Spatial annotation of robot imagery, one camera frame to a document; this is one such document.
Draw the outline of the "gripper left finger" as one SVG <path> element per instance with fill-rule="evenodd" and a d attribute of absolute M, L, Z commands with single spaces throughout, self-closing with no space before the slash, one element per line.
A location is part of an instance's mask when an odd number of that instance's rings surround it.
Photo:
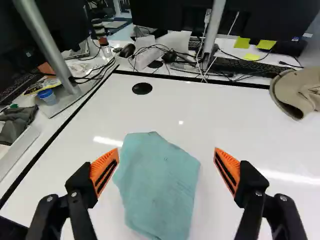
<path fill-rule="evenodd" d="M 69 219 L 74 239 L 97 239 L 88 210 L 98 202 L 118 164 L 117 148 L 93 162 L 85 162 L 65 182 L 66 195 L 50 194 L 38 202 L 25 238 L 59 240 L 62 228 Z"/>

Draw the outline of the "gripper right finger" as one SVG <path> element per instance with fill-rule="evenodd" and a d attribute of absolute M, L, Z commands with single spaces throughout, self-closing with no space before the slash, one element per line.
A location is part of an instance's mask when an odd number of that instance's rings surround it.
<path fill-rule="evenodd" d="M 266 194 L 269 181 L 248 161 L 239 161 L 215 148 L 213 162 L 237 206 L 244 210 L 236 240 L 256 240 L 262 219 L 266 219 L 274 240 L 306 240 L 297 206 L 292 198 L 277 193 Z"/>

